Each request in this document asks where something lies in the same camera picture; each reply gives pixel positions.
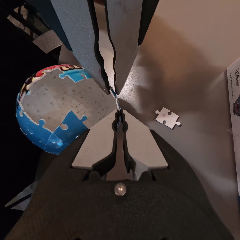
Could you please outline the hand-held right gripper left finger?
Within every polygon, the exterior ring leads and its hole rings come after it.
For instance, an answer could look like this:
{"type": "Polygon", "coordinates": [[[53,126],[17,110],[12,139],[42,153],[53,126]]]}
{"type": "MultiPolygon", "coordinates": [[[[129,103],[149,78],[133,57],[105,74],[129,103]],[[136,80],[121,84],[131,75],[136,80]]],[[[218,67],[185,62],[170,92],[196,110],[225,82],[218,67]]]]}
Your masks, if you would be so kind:
{"type": "Polygon", "coordinates": [[[116,109],[91,127],[71,166],[106,175],[116,163],[118,122],[116,109]]]}

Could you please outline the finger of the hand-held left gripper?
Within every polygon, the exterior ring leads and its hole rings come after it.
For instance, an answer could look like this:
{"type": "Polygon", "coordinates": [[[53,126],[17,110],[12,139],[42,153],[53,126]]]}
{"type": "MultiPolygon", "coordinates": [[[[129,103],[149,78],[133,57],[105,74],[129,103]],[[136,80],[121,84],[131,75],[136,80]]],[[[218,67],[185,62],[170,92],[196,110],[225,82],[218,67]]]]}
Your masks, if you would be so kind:
{"type": "Polygon", "coordinates": [[[97,85],[110,95],[110,85],[99,50],[99,28],[93,0],[52,0],[73,54],[97,85]]]}
{"type": "Polygon", "coordinates": [[[107,30],[113,47],[114,87],[120,94],[138,52],[142,0],[105,0],[107,30]]]}

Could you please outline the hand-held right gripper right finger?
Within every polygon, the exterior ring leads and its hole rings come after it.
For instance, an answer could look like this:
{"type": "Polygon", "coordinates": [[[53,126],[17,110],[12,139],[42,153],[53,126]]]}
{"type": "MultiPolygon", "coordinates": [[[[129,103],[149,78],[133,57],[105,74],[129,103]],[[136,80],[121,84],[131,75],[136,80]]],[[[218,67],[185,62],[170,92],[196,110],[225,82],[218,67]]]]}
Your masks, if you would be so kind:
{"type": "Polygon", "coordinates": [[[124,162],[127,172],[132,170],[133,179],[138,181],[143,172],[167,168],[168,163],[150,129],[126,110],[121,110],[121,120],[124,162]]]}

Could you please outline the joined strip of puzzle pieces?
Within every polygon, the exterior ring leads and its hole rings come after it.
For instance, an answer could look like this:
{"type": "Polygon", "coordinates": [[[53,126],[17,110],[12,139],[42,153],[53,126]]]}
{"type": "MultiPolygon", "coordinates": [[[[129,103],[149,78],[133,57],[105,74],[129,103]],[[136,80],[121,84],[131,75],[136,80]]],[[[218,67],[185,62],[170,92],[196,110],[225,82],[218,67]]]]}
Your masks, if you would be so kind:
{"type": "Polygon", "coordinates": [[[118,96],[116,95],[116,93],[115,93],[115,91],[113,90],[113,88],[111,87],[111,85],[110,85],[110,93],[111,93],[111,95],[113,96],[113,98],[115,99],[116,106],[117,106],[117,109],[118,109],[118,111],[119,111],[118,125],[117,125],[117,128],[118,128],[119,125],[120,125],[120,122],[121,122],[121,107],[120,107],[120,104],[119,104],[118,96]]]}

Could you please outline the blue cartoon puzzle ball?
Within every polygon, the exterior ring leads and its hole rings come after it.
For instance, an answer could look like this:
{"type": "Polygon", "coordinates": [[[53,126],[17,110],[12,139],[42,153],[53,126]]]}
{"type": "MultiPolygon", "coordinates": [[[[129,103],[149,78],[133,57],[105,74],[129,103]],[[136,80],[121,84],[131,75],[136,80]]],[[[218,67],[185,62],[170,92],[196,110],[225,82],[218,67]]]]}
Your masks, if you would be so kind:
{"type": "Polygon", "coordinates": [[[55,155],[116,109],[111,93],[107,95],[83,67],[73,64],[54,65],[33,74],[16,100],[22,133],[55,155]]]}

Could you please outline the single white-backed puzzle piece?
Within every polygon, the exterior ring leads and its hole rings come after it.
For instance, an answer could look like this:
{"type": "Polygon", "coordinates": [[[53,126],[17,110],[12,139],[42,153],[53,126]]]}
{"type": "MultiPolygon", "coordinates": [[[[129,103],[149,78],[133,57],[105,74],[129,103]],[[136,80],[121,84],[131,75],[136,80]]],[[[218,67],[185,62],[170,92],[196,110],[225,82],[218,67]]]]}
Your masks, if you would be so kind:
{"type": "Polygon", "coordinates": [[[169,109],[163,107],[161,111],[156,110],[155,113],[158,115],[156,117],[156,121],[158,121],[161,124],[164,124],[170,129],[173,129],[175,125],[181,126],[181,123],[178,122],[179,116],[173,112],[170,112],[169,109]]]}

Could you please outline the white and blue puzzle box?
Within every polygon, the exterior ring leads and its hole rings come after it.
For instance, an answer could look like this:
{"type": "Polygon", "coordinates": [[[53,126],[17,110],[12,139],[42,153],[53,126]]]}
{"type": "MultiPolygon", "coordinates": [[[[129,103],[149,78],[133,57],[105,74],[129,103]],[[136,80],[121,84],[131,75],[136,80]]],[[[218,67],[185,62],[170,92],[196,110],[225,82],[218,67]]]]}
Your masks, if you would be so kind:
{"type": "Polygon", "coordinates": [[[229,92],[230,116],[234,144],[238,195],[240,195],[240,58],[226,70],[229,92]]]}

